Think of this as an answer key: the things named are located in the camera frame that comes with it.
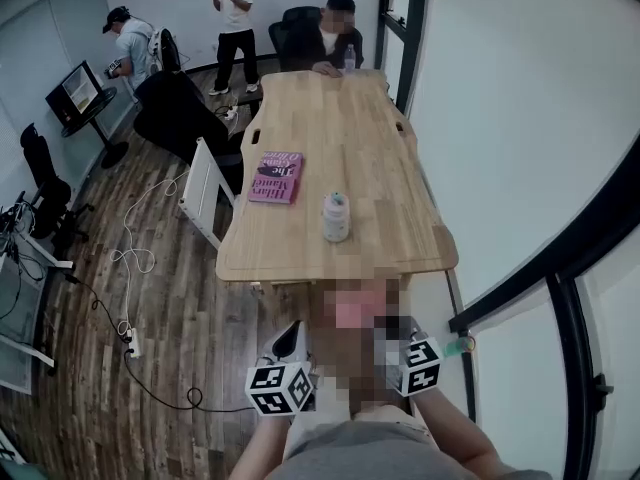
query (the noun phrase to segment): power outlet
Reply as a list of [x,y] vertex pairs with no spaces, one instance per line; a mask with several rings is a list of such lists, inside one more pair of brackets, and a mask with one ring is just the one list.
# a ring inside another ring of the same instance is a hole
[[137,359],[142,356],[142,349],[140,348],[140,341],[138,340],[138,331],[131,329],[131,343],[128,345],[129,349],[133,350],[130,357]]

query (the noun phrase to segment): white shoe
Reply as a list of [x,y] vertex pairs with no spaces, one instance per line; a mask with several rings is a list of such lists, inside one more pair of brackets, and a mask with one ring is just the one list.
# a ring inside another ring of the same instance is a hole
[[258,80],[255,84],[248,84],[247,92],[248,93],[256,92],[258,90],[258,87],[260,87],[260,80]]
[[229,87],[226,89],[222,89],[221,91],[216,91],[215,89],[211,89],[209,91],[209,96],[219,96],[220,94],[227,94],[229,92]]

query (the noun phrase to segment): pink book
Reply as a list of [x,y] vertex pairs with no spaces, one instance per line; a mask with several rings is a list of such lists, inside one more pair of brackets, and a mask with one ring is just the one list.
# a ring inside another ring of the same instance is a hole
[[291,204],[302,172],[302,153],[266,151],[249,191],[249,201]]

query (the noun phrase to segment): man in white t-shirt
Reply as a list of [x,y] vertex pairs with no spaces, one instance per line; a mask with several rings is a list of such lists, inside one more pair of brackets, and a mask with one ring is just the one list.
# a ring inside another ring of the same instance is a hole
[[113,71],[113,76],[128,77],[129,84],[135,91],[149,76],[149,40],[153,35],[153,27],[132,18],[129,10],[123,6],[117,7],[107,16],[107,24],[102,27],[102,32],[106,34],[109,31],[118,36],[116,48],[120,67]]
[[253,0],[213,0],[216,10],[222,13],[223,32],[218,38],[218,78],[210,96],[229,92],[229,77],[238,48],[244,54],[244,77],[247,92],[256,92],[260,84],[256,60],[256,39],[249,19]]

